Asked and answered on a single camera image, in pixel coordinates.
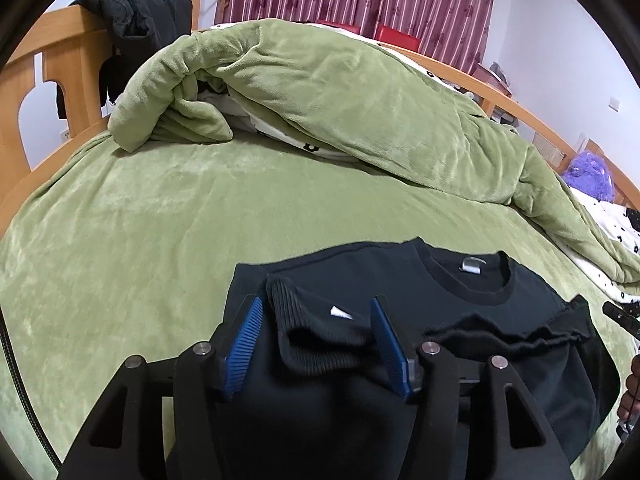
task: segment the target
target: stuffed animal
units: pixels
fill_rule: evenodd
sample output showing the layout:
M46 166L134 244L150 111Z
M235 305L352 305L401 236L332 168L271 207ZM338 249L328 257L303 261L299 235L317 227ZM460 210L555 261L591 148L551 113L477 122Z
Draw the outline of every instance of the stuffed animal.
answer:
M604 160L594 153L579 153L562 174L562 179L568 186L579 189L596 200L613 202L613 179Z

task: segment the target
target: ribbed blue pad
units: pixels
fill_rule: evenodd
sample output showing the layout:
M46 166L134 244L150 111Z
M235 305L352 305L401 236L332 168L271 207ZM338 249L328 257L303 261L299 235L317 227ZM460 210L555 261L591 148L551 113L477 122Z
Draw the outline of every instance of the ribbed blue pad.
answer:
M226 400L231 399L242 389L244 376L249 369L249 361L254 354L255 342L258 339L261 325L262 301L260 298L255 298L238 331L238 337L226 357L225 387L222 392Z
M375 298L371 300L371 329L376 339L378 351L385 364L386 374L392 390L407 400L411 394L409 386L409 364L400 348L400 344L394 335L389 321L385 316L380 303Z

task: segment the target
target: silver bolt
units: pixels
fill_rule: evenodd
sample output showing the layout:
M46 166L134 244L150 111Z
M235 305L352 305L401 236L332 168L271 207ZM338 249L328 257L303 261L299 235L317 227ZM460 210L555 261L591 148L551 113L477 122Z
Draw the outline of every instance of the silver bolt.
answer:
M509 362L507 361L507 359L505 357L502 357L501 355L494 355L491 358L491 364L496 368L499 368L500 370L503 370L507 366L509 366Z
M193 352L197 355L207 355L211 352L211 344L208 341L201 341L193 345Z
M138 368L142 364L142 356L140 355L131 355L127 357L126 361L124 361L124 365L133 370L134 368Z
M422 343L422 351L425 354L436 355L440 353L440 345L433 341L427 341L425 343Z

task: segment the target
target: wooden bed frame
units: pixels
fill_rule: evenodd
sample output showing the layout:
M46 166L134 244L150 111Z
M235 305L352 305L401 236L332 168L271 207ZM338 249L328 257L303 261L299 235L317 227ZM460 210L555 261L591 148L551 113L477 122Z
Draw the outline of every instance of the wooden bed frame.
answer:
M194 0L193 28L198 25L200 0ZM495 88L435 59L386 44L440 78L458 84L482 98L482 110L491 115L500 107L531 126L555 146L562 158L552 168L563 171L577 154L536 116ZM42 79L55 81L63 90L70 140L33 170L22 145L18 112L25 96L35 86L34 56L42 53ZM0 237L27 197L65 163L89 139L104 131L98 95L98 72L111 55L111 41L104 23L79 6L43 14L14 51L0 73ZM588 148L604 156L591 142ZM606 158L616 186L616 202L640 208L640 190Z

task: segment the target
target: red chair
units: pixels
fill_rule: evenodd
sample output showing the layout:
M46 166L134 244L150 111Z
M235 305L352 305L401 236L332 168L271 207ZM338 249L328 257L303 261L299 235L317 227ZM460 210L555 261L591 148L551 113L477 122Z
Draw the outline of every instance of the red chair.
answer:
M346 23L328 22L327 20L316 20L320 25L328 25L329 27L342 28L354 34L360 34L360 27L357 25L347 25Z
M401 46L402 48L413 50L414 52L418 52L418 49L420 48L420 38L405 34L404 32L387 27L381 23L378 24L374 39L376 41L382 41L383 43Z

